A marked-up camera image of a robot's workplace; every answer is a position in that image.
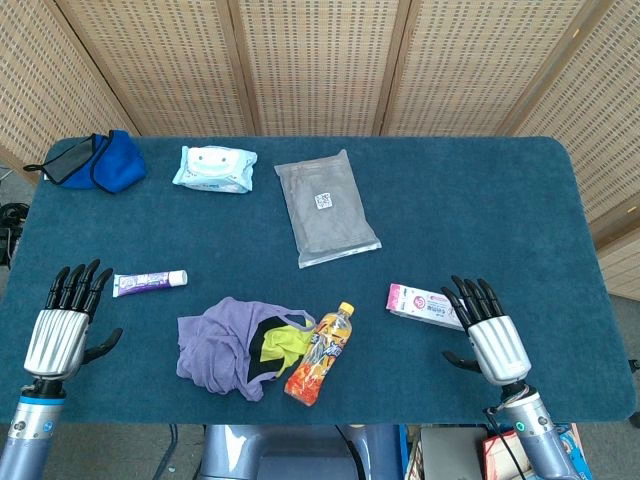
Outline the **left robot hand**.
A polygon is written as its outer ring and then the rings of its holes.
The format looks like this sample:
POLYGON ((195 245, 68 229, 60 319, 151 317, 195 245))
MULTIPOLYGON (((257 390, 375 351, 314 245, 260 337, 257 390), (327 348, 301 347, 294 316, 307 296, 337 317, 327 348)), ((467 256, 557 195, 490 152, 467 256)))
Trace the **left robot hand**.
POLYGON ((65 381, 83 365, 109 353, 123 330, 116 328, 101 344, 86 345, 104 287, 113 275, 99 271, 100 261, 64 267, 52 282, 28 345, 24 369, 38 381, 65 381))

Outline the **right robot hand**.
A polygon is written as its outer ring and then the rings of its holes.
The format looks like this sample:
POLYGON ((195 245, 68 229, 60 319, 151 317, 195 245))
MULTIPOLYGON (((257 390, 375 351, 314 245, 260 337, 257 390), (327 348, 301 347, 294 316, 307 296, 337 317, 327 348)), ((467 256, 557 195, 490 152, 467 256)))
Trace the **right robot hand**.
POLYGON ((474 351, 475 359, 462 359, 443 351, 445 359, 457 368, 481 373, 492 385, 505 387, 523 383, 531 362, 520 335, 491 285, 451 276, 458 294, 447 287, 441 292, 450 302, 474 351))

